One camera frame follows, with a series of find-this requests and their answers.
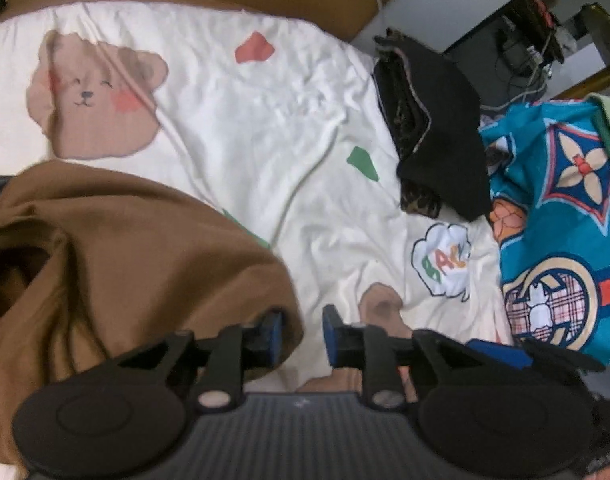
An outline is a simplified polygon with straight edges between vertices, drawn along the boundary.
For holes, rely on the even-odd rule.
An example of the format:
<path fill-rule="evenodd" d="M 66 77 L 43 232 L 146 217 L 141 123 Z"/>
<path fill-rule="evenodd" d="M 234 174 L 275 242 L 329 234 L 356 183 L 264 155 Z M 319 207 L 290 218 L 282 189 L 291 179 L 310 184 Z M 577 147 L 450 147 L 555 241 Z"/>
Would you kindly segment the brown printed t-shirt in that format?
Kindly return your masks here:
<path fill-rule="evenodd" d="M 175 330 L 201 338 L 279 307 L 304 329 L 288 269 L 206 203 L 168 186 L 43 162 L 0 191 L 0 463 L 39 388 Z"/>

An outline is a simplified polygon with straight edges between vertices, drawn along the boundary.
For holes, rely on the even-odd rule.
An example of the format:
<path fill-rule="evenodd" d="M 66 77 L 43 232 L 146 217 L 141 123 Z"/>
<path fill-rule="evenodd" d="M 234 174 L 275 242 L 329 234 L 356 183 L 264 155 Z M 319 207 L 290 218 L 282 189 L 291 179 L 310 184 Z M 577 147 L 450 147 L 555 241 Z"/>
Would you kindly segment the teal cartoon print blanket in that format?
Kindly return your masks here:
<path fill-rule="evenodd" d="M 480 136 L 513 336 L 610 365 L 610 122 L 602 103 L 515 105 Z"/>

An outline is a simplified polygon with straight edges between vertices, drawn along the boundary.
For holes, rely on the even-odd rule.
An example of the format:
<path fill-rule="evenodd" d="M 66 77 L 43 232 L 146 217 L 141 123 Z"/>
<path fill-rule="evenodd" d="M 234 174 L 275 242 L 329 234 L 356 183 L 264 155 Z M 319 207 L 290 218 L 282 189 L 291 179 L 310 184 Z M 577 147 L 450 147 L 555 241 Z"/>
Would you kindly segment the black folded garment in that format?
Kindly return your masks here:
<path fill-rule="evenodd" d="M 408 56 L 411 83 L 431 125 L 396 174 L 433 190 L 461 218 L 491 210 L 485 148 L 478 133 L 480 96 L 445 55 L 410 40 L 391 46 Z"/>

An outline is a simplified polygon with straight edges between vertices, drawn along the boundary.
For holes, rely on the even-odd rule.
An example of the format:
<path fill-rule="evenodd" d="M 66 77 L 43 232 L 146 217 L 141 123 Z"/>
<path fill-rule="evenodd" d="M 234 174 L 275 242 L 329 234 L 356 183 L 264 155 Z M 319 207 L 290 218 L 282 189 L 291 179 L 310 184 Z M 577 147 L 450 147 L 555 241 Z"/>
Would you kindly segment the cream bear print bedsheet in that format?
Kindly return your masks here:
<path fill-rule="evenodd" d="M 333 384 L 320 327 L 511 339 L 485 219 L 400 209 L 373 62 L 313 24 L 173 3 L 0 23 L 0 174 L 62 158 L 215 207 L 288 267 L 303 343 L 256 391 Z"/>

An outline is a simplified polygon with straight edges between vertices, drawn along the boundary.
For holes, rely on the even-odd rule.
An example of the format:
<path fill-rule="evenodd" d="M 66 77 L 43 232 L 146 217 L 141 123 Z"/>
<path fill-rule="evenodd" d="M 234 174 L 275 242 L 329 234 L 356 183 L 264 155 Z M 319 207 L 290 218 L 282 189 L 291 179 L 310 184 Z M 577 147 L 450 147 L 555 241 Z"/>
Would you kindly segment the leopard print folded garment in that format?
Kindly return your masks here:
<path fill-rule="evenodd" d="M 390 45 L 402 40 L 410 40 L 410 37 L 390 27 L 384 37 L 375 38 L 378 58 L 373 71 L 378 107 L 396 148 L 398 168 L 413 153 L 431 125 L 430 114 L 411 83 L 408 56 Z M 423 214 L 436 219 L 442 208 L 439 196 L 424 184 L 403 177 L 399 181 L 400 209 L 407 214 Z"/>

